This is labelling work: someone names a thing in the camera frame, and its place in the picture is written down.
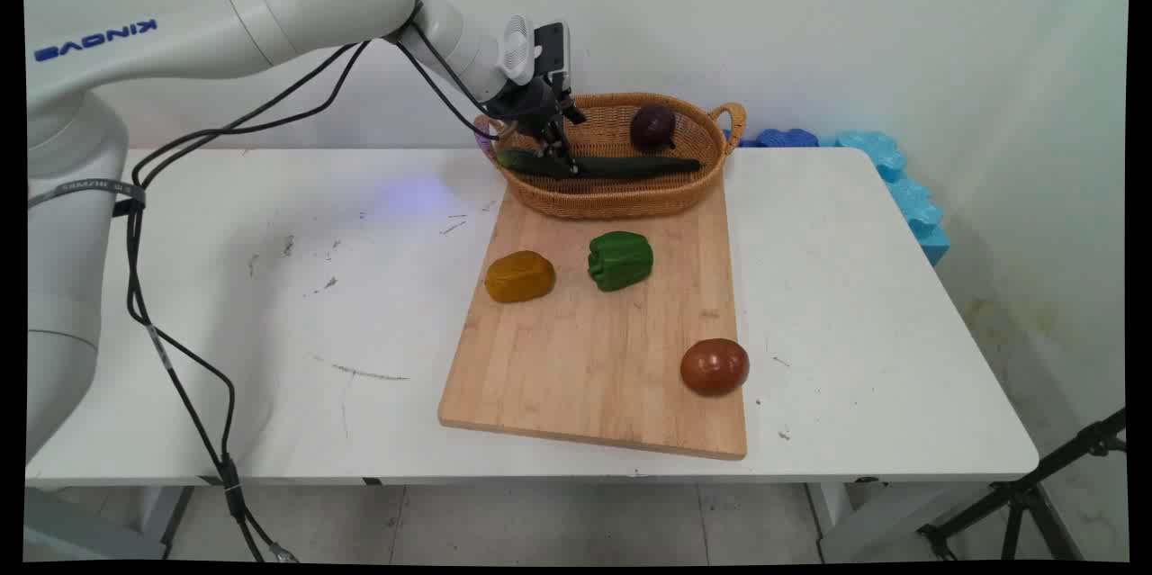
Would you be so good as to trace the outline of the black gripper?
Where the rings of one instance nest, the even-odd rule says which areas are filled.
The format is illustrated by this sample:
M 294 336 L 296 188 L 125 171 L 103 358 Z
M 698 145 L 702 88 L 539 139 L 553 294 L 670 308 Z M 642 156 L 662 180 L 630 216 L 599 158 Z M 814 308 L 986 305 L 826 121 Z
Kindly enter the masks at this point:
M 564 123 L 583 124 L 588 115 L 573 103 L 568 74 L 541 75 L 526 85 L 507 83 L 503 92 L 492 100 L 492 118 L 514 122 L 517 133 L 539 139 L 540 157 L 552 164 L 552 175 L 579 176 L 579 165 L 573 161 L 564 137 Z

